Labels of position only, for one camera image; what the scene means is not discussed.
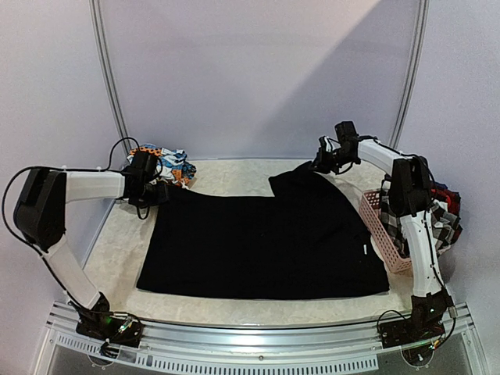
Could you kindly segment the aluminium frame post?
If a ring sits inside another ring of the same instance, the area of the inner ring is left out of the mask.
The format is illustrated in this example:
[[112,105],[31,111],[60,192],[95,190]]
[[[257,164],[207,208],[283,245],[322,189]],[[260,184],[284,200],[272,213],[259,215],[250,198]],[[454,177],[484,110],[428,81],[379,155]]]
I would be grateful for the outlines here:
[[398,113],[394,129],[391,133],[391,138],[390,138],[390,146],[392,147],[397,146],[400,141],[405,119],[409,111],[410,102],[413,94],[413,89],[416,83],[417,72],[423,49],[423,41],[426,32],[429,5],[430,5],[429,0],[418,1],[418,11],[415,19],[411,49],[409,53],[409,62],[403,85],[402,98],[398,107]]
[[128,130],[121,108],[118,90],[116,88],[116,80],[113,74],[112,62],[109,54],[109,46],[105,32],[104,14],[102,10],[102,2],[99,0],[90,0],[90,14],[93,24],[98,60],[100,62],[102,78],[105,85],[105,90],[108,96],[109,105],[112,117],[116,126],[116,130],[120,138],[128,137]]

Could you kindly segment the red black plaid shirt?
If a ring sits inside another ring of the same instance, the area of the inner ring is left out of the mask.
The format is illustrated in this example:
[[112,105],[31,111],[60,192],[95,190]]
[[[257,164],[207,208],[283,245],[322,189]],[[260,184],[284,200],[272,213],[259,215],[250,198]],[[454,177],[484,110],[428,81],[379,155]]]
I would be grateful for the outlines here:
[[445,184],[434,183],[431,192],[439,202],[447,204],[449,213],[459,216],[461,208],[461,197],[458,192],[451,191]]

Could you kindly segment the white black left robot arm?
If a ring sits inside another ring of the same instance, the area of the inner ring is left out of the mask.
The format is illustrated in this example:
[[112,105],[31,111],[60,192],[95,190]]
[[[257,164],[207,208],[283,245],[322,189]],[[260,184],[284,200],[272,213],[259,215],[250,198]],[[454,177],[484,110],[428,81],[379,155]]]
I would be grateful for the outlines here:
[[72,202],[125,199],[138,212],[147,212],[168,198],[168,187],[157,182],[160,163],[157,155],[138,150],[120,171],[49,166],[24,169],[27,178],[13,212],[14,225],[69,299],[79,309],[91,310],[84,322],[100,339],[116,333],[116,322],[94,309],[104,298],[70,247],[66,207]]

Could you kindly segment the front aluminium rail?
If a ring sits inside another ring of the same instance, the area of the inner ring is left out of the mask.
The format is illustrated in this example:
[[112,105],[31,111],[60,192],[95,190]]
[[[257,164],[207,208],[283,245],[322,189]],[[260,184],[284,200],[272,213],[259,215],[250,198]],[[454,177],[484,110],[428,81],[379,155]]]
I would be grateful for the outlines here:
[[55,303],[37,374],[486,374],[468,307],[445,317],[436,338],[390,346],[402,315],[304,327],[196,326],[146,320],[139,346],[102,343],[76,331],[77,313]]

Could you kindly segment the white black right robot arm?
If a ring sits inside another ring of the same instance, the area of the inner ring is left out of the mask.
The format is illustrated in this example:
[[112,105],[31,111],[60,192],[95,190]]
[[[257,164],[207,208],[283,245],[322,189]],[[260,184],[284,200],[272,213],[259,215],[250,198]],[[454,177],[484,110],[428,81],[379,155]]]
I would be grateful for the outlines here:
[[438,253],[430,220],[431,172],[424,157],[405,154],[381,143],[376,137],[360,135],[352,121],[334,126],[337,138],[319,138],[320,146],[310,169],[319,173],[341,174],[344,165],[367,162],[391,178],[389,203],[400,219],[412,262],[412,313],[404,324],[404,334],[421,340],[434,328],[434,318],[453,306],[438,266]]

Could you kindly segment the black white checked shirt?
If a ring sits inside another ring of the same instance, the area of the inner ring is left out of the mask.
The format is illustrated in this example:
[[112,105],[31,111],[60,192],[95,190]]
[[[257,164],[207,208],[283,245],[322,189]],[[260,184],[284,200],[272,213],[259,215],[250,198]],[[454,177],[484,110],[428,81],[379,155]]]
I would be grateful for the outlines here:
[[[445,209],[444,203],[438,203],[437,200],[434,200],[430,212],[430,221],[434,246],[437,250],[437,256],[440,256],[451,248],[460,235],[462,228],[459,217]],[[398,254],[402,258],[408,258],[409,246],[402,233],[400,219],[390,208],[387,188],[381,188],[380,190],[380,222],[396,247]]]

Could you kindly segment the right aluminium frame post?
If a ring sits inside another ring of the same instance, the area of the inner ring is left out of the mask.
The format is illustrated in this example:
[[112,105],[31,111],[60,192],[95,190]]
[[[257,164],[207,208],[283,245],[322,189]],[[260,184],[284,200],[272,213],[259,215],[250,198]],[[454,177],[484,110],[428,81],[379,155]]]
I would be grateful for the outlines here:
[[416,83],[417,72],[423,49],[423,41],[426,32],[429,5],[430,5],[429,0],[418,1],[418,11],[415,19],[411,49],[409,53],[409,62],[403,85],[402,98],[398,107],[398,113],[394,129],[391,133],[391,138],[390,138],[390,146],[392,147],[397,146],[400,141],[405,119],[409,111],[410,102],[413,94],[413,89]]

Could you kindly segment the colourful patterned folded shorts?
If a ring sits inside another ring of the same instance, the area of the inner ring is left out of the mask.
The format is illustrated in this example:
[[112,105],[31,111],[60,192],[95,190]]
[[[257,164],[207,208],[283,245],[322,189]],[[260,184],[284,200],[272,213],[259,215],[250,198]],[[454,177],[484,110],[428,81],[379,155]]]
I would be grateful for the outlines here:
[[133,148],[127,156],[127,161],[132,163],[137,151],[148,152],[159,158],[155,168],[155,181],[168,185],[189,188],[189,184],[196,174],[196,167],[187,161],[187,153],[183,149],[169,150],[152,144],[143,144]]

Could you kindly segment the black t-shirt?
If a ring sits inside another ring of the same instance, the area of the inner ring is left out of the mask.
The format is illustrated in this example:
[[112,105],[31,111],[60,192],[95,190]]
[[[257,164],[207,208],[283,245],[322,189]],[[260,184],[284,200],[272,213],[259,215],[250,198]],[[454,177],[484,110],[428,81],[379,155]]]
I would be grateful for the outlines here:
[[269,179],[272,195],[171,187],[136,286],[201,298],[310,300],[389,290],[370,232],[308,164]]

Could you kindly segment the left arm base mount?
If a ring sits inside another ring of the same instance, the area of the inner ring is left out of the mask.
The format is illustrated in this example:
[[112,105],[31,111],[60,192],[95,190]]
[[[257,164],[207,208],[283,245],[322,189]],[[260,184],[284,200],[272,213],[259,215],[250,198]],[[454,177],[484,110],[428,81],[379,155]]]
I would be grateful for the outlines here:
[[138,348],[145,325],[129,312],[112,312],[108,299],[99,293],[97,302],[85,308],[78,302],[70,304],[78,313],[76,332],[107,344]]

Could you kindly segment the pink plastic laundry basket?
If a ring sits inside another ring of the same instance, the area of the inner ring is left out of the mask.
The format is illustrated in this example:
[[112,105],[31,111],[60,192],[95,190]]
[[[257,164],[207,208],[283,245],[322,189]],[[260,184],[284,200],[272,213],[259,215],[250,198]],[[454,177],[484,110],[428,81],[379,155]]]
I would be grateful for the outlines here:
[[364,191],[359,201],[359,215],[372,234],[375,244],[391,273],[402,273],[412,266],[410,258],[402,258],[384,229],[380,215],[380,192]]

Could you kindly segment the left aluminium frame post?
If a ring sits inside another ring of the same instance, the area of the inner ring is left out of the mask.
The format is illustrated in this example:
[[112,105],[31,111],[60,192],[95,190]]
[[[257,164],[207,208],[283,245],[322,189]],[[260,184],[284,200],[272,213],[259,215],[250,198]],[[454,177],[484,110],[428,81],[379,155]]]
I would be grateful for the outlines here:
[[116,80],[113,74],[112,62],[109,54],[109,46],[105,32],[104,14],[102,10],[102,2],[99,0],[90,0],[90,14],[93,24],[98,60],[100,62],[102,78],[105,85],[105,90],[108,96],[109,105],[112,117],[116,126],[116,130],[120,138],[128,137],[128,130],[121,108],[118,90],[116,88]]

